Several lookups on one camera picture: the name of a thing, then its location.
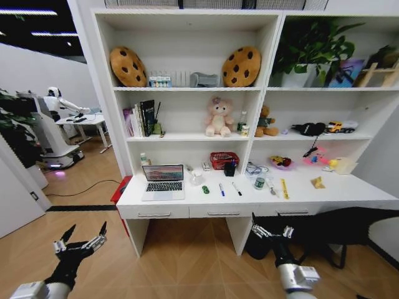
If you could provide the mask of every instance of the plush toy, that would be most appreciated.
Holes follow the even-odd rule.
[[[257,78],[261,68],[261,54],[255,47],[242,47],[232,53],[222,67],[227,87],[247,87]]]
[[[112,71],[127,87],[145,87],[147,75],[137,54],[126,47],[116,47],[110,54]]]
[[[207,124],[205,135],[212,137],[220,134],[222,137],[228,137],[233,128],[234,119],[229,116],[233,110],[231,100],[213,97],[208,104],[209,116],[206,118]]]
[[[276,122],[274,118],[268,118],[269,113],[270,113],[269,107],[263,105],[261,111],[261,117],[259,117],[259,121],[257,123],[255,137],[263,137],[263,135],[265,134],[270,136],[276,136],[279,133],[279,129],[269,128],[269,125],[271,123]]]

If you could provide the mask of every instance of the ruler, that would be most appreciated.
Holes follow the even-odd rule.
[[[286,185],[286,180],[281,179],[281,186],[282,186],[282,192],[284,193],[284,198],[289,199],[288,192],[287,192],[287,185]]]

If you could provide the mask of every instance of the books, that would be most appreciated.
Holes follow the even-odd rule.
[[[142,101],[134,108],[123,109],[128,136],[147,137],[155,124],[155,101]]]
[[[123,118],[125,119],[125,125],[128,136],[134,136],[132,122],[131,122],[131,114],[130,109],[123,109]]]

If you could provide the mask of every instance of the parquet floor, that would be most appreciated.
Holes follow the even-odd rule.
[[[99,155],[100,143],[84,146],[86,159],[66,170],[59,181],[54,173],[47,174],[51,183],[46,193],[79,192],[104,178],[120,180],[112,149]],[[79,196],[51,200],[62,205],[108,204],[115,188],[104,183]],[[9,298],[21,283],[52,273],[57,264],[52,241],[72,224],[77,228],[71,242],[93,237],[103,221],[108,222],[108,242],[82,262],[71,299],[285,298],[274,255],[261,261],[247,253],[236,256],[224,219],[152,221],[138,259],[116,211],[48,212],[0,239],[0,298]],[[292,251],[300,254],[298,247]],[[350,246],[344,270],[331,268],[318,256],[306,262],[322,277],[314,290],[317,298],[399,298],[399,272],[368,247]]]

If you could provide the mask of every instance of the robotic arm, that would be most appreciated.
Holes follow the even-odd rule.
[[[320,280],[319,274],[314,267],[298,265],[286,244],[286,240],[291,239],[294,229],[286,226],[282,235],[276,235],[255,224],[254,219],[255,216],[252,214],[251,230],[262,240],[271,242],[276,256],[275,265],[279,269],[287,299],[316,299],[309,292],[313,290],[312,286]]]
[[[77,270],[83,259],[91,256],[107,241],[107,221],[104,222],[98,236],[89,241],[67,244],[75,230],[73,225],[54,242],[55,255],[60,260],[52,275],[44,282],[20,285],[10,299],[66,299],[74,289]]]
[[[59,111],[60,109],[69,109],[73,112],[87,114],[90,108],[79,107],[62,98],[61,92],[57,87],[49,87],[47,96],[44,97],[47,107],[50,111]]]

